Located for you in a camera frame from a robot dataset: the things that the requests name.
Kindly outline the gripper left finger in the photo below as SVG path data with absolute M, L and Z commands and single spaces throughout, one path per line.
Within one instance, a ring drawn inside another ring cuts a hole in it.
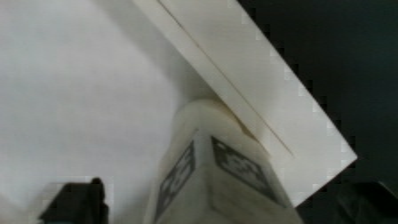
M 100 178 L 89 183 L 68 183 L 39 216 L 41 224 L 109 224 L 105 185 Z

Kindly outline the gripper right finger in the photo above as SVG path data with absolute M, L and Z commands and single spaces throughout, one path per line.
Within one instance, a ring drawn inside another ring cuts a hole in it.
M 398 224 L 398 194 L 381 182 L 341 186 L 333 224 Z

